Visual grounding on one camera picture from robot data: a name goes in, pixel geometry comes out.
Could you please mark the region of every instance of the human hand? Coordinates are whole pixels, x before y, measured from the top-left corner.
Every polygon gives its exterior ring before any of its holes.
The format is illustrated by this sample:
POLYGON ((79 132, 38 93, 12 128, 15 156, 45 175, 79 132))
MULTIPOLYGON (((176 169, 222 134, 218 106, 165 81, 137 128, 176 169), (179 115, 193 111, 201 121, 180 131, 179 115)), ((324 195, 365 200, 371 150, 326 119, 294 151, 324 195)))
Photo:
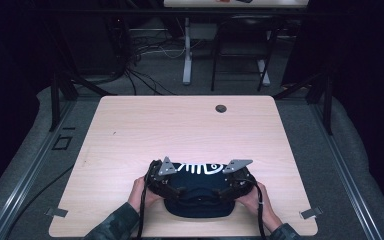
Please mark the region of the human hand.
MULTIPOLYGON (((130 192, 127 202, 139 213, 142 191, 145 187, 145 178, 140 177, 133 183, 132 191, 130 192)), ((153 193, 148 188, 146 189, 145 208, 150 207, 155 201, 162 199, 161 196, 153 193)))
MULTIPOLYGON (((263 195, 263 223, 270 232, 273 232, 282 225, 282 221, 273 211, 266 186, 260 182, 257 184, 263 195)), ((252 214, 258 214, 258 190, 256 187, 247 195, 237 198, 236 201, 242 203, 252 214)))

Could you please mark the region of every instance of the sleeve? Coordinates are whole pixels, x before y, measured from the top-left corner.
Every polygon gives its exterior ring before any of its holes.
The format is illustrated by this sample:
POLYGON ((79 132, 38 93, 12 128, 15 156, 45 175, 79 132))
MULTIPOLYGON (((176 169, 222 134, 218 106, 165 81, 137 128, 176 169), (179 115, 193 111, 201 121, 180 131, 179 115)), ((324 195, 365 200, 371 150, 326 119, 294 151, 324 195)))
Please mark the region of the sleeve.
POLYGON ((291 225, 284 223, 270 236, 271 240, 302 240, 303 238, 291 227, 291 225))
POLYGON ((124 240, 130 239, 132 231, 139 223, 139 214, 129 203, 123 204, 111 213, 102 223, 92 229, 85 240, 124 240))

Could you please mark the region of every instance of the white logo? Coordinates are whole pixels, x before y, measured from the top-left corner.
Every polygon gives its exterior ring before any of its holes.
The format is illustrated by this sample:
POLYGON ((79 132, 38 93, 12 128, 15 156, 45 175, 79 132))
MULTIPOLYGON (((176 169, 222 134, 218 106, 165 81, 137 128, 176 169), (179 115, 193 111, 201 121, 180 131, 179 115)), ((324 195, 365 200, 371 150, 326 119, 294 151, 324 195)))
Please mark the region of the white logo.
POLYGON ((216 174, 218 172, 220 172, 221 170, 223 170, 223 165, 222 164, 211 164, 211 169, 210 171, 208 171, 207 169, 207 164, 187 164, 187 163, 182 163, 180 164, 179 168, 177 169, 177 171, 180 171, 183 169, 183 167, 185 167, 185 171, 186 172, 189 172, 192 173, 192 174, 201 174, 201 169, 204 170, 204 174, 205 175, 212 175, 212 174, 216 174))

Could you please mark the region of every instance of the desk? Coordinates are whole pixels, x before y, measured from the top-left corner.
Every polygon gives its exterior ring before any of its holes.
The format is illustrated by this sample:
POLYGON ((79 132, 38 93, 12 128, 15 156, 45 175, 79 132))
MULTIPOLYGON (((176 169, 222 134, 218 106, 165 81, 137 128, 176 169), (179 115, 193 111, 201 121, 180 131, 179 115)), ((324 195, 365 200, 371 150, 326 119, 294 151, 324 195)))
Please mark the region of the desk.
MULTIPOLYGON (((269 96, 110 96, 102 98, 59 204, 53 237, 86 235, 127 201, 133 181, 153 159, 228 163, 252 159, 251 173, 267 186, 279 217, 302 235, 314 219, 277 107, 269 96), (215 107, 223 104, 227 111, 215 107)), ((146 209, 144 237, 259 236, 257 220, 236 204, 231 215, 187 219, 158 201, 146 209)))
MULTIPOLYGON (((219 0, 164 0, 164 7, 169 8, 306 8, 309 0, 253 0, 244 3, 236 0, 221 2, 219 0)), ((190 51, 190 23, 189 18, 185 20, 185 66, 183 69, 183 84, 191 83, 192 53, 190 51)), ((259 61, 260 71, 264 69, 264 62, 259 61)), ((268 76, 263 79, 263 85, 269 86, 268 76)))

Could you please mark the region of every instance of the person's left hand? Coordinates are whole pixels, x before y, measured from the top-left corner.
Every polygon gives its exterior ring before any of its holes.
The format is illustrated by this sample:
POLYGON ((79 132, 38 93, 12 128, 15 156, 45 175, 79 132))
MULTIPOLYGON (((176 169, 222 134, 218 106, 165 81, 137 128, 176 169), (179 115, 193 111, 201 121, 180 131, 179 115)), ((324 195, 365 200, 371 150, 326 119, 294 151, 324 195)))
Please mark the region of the person's left hand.
MULTIPOLYGON (((140 211, 140 203, 142 197, 142 191, 145 186, 145 178, 140 177, 133 183, 132 191, 130 192, 127 202, 136 210, 140 211)), ((162 199, 161 196, 153 193, 148 188, 146 189, 145 208, 150 207, 155 201, 162 199)))

